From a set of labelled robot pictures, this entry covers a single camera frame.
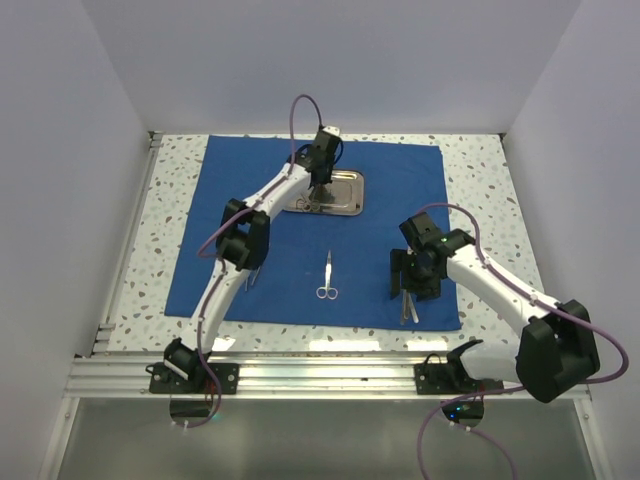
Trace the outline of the steel instrument tray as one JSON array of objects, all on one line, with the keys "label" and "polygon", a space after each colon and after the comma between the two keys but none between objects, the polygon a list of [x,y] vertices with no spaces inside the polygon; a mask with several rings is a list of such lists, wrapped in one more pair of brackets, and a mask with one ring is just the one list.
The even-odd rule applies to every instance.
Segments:
[{"label": "steel instrument tray", "polygon": [[319,213],[301,212],[295,208],[295,201],[290,201],[285,207],[286,212],[320,214],[331,216],[357,216],[364,209],[365,177],[355,170],[334,170],[332,182],[326,185],[311,187],[301,194],[315,189],[320,194],[321,211]]}]

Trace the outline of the steel hemostat clamp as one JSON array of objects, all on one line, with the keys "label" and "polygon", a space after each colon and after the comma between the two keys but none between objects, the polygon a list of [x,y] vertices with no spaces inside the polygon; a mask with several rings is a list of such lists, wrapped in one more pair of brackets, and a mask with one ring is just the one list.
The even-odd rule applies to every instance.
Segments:
[{"label": "steel hemostat clamp", "polygon": [[301,194],[295,201],[295,208],[301,212],[319,213],[321,211],[320,194],[315,189]]}]

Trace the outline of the blue surgical cloth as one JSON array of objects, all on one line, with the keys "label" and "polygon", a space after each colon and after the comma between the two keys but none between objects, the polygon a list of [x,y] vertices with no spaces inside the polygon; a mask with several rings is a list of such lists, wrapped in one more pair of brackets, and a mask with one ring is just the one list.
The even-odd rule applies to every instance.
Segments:
[{"label": "blue surgical cloth", "polygon": [[[225,204],[263,187],[282,168],[285,139],[209,139],[189,210],[165,312],[188,318],[210,279],[213,263],[198,256],[221,222]],[[283,212],[271,226],[270,249],[254,287],[235,296],[230,321],[395,329],[399,299],[390,299],[390,251],[405,246],[402,222],[424,205],[449,229],[444,162],[439,148],[349,142],[341,165],[365,177],[357,216]],[[328,251],[336,300],[321,300]]]}]

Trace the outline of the steel tweezers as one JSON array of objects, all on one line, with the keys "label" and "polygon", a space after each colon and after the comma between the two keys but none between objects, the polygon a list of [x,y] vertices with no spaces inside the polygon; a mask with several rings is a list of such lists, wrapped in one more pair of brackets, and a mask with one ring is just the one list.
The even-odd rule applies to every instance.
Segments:
[{"label": "steel tweezers", "polygon": [[257,278],[258,278],[258,276],[259,276],[259,274],[261,272],[261,269],[262,269],[262,267],[260,266],[254,271],[253,276],[249,280],[249,287],[252,288],[255,285],[255,283],[257,281]]}]

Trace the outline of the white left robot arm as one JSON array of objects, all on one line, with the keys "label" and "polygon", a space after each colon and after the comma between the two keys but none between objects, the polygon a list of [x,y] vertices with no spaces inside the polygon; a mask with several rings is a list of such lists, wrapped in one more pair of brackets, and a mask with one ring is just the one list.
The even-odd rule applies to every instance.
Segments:
[{"label": "white left robot arm", "polygon": [[189,323],[164,351],[164,366],[185,392],[197,392],[207,383],[206,358],[242,283],[267,257],[272,220],[302,193],[331,182],[343,147],[339,128],[321,126],[313,142],[304,150],[295,147],[265,186],[242,201],[227,202],[220,227],[198,251],[203,256],[215,246],[211,277]]}]

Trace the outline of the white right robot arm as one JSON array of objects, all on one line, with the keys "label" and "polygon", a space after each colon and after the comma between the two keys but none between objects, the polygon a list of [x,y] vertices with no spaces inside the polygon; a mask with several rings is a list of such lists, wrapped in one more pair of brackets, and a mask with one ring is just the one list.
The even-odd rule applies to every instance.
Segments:
[{"label": "white right robot arm", "polygon": [[461,229],[443,232],[425,213],[400,224],[407,243],[390,253],[390,296],[415,309],[435,300],[450,280],[476,295],[516,335],[515,345],[476,338],[448,351],[439,361],[414,368],[416,388],[425,392],[471,393],[518,383],[533,398],[549,403],[600,369],[587,309],[561,303],[494,262],[477,238]]}]

